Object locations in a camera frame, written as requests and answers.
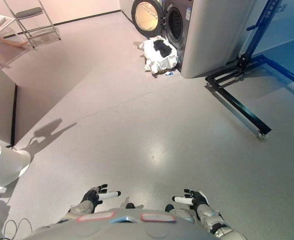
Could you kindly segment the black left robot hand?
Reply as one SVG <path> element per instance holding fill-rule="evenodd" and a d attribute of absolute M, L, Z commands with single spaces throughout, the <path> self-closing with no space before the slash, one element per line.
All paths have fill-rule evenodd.
<path fill-rule="evenodd" d="M 102 184 L 89 189 L 83 196 L 81 202 L 90 201 L 95 207 L 103 200 L 116 198 L 121 195 L 120 191 L 108 191 L 108 184 Z"/>

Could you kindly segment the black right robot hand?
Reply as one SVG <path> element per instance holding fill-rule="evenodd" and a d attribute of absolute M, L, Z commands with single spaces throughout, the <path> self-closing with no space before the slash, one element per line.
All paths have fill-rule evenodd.
<path fill-rule="evenodd" d="M 201 191 L 185 188 L 184 196 L 173 196 L 175 203 L 189 205 L 192 210 L 197 210 L 200 205 L 209 205 L 208 199 Z"/>

